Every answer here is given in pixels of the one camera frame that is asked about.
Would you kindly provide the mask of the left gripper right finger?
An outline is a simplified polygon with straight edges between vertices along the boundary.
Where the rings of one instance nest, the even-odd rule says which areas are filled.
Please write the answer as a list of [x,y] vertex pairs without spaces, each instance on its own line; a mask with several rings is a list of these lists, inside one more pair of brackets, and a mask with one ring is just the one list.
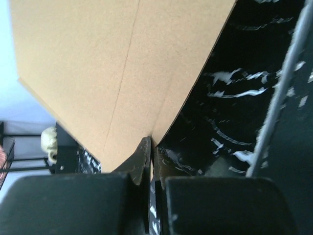
[[156,214],[162,235],[296,235],[287,201],[266,178],[225,175],[218,161],[191,176],[161,148],[154,153]]

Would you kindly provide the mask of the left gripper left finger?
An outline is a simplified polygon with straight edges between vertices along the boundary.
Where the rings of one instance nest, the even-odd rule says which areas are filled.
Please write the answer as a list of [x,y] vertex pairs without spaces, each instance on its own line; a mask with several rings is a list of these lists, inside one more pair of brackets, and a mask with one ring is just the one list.
[[27,176],[0,205],[3,235],[146,235],[149,233],[151,138],[116,170]]

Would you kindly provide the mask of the brown cardboard box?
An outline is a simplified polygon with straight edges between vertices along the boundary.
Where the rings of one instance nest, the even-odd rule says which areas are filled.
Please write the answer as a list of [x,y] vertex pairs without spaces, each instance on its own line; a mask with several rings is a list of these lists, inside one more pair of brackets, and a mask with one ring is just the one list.
[[162,140],[233,0],[12,0],[20,83],[100,163]]

